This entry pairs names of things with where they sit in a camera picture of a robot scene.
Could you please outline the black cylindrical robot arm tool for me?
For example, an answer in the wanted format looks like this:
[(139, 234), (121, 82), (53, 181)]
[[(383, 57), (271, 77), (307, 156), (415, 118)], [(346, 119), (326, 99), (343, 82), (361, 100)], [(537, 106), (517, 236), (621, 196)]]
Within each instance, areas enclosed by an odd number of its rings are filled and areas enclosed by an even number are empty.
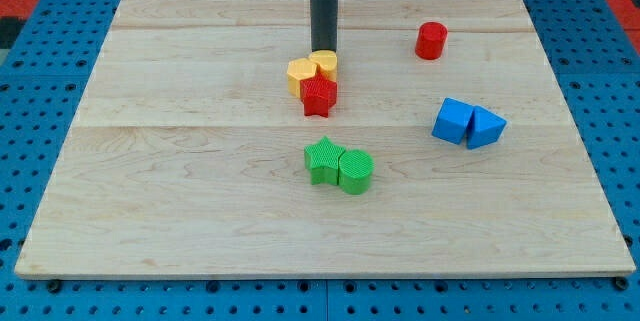
[(310, 0), (311, 49), (337, 49), (338, 0)]

